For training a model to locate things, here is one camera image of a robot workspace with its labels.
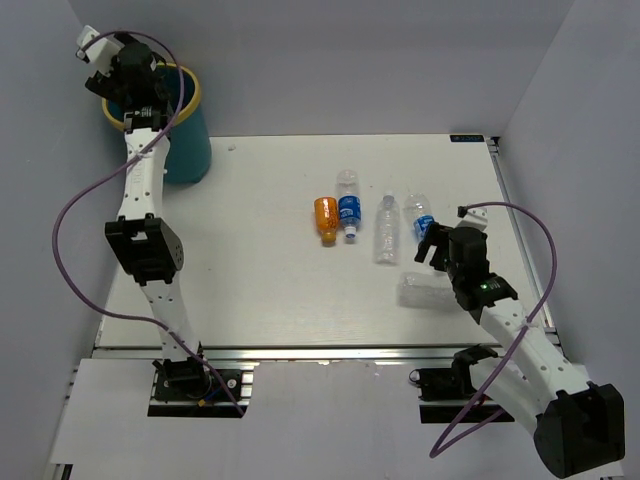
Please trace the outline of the clear bottle with blue label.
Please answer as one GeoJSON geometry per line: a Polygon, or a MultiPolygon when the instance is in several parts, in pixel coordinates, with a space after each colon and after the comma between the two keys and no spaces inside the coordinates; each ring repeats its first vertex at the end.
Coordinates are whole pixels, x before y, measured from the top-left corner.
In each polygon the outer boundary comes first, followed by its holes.
{"type": "Polygon", "coordinates": [[[421,193],[410,194],[404,202],[403,213],[416,241],[421,242],[434,222],[429,200],[421,193]]]}

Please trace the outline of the orange plastic bottle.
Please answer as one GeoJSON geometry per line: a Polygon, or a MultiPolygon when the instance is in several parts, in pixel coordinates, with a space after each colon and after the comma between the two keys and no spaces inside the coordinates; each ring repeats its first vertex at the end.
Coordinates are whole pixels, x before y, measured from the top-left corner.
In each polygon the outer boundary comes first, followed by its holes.
{"type": "Polygon", "coordinates": [[[322,244],[333,245],[339,224],[337,200],[333,197],[317,198],[314,201],[314,218],[322,244]]]}

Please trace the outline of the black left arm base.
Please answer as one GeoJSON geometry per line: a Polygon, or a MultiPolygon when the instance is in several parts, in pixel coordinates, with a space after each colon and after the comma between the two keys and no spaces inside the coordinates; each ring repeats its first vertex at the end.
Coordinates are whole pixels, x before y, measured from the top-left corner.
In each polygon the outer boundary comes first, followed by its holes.
{"type": "Polygon", "coordinates": [[[147,415],[163,418],[241,418],[247,410],[248,373],[219,369],[218,379],[192,358],[154,360],[147,415]]]}

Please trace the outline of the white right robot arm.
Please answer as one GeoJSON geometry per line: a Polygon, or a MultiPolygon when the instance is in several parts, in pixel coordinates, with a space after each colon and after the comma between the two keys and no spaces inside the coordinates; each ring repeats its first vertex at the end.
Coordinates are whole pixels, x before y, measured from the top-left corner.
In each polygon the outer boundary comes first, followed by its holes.
{"type": "Polygon", "coordinates": [[[623,459],[622,395],[591,381],[529,321],[514,288],[491,272],[486,240],[471,226],[434,223],[419,245],[416,261],[446,273],[457,303],[506,350],[477,345],[457,352],[448,371],[422,371],[423,397],[489,397],[531,434],[558,478],[623,459]]]}

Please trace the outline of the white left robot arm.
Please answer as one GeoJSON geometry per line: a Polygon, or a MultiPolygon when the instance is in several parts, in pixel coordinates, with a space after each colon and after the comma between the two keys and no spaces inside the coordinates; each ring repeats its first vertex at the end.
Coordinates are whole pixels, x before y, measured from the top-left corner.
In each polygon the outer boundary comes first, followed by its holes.
{"type": "Polygon", "coordinates": [[[106,240],[122,270],[133,278],[151,308],[162,359],[155,367],[169,387],[191,399],[205,396],[211,374],[201,344],[188,320],[181,295],[183,244],[162,217],[171,94],[157,62],[159,55],[138,41],[120,48],[108,74],[96,73],[87,88],[118,105],[131,165],[115,220],[104,227],[106,240]]]}

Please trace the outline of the blue label bottle white cap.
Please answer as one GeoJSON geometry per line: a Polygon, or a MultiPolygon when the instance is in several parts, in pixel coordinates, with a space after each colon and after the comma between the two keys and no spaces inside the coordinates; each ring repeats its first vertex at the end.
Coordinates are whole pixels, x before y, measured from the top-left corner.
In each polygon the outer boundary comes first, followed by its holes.
{"type": "Polygon", "coordinates": [[[353,170],[341,171],[336,179],[339,222],[346,241],[353,243],[361,222],[358,175],[353,170]]]}

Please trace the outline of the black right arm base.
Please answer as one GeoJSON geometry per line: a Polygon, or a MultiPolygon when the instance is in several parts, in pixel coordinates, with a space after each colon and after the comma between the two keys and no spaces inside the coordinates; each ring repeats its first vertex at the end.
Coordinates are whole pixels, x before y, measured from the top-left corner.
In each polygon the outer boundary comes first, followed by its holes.
{"type": "Polygon", "coordinates": [[[448,424],[475,394],[470,367],[480,360],[495,359],[498,353],[484,345],[457,352],[446,368],[420,368],[409,374],[409,382],[420,390],[422,424],[448,424]]]}

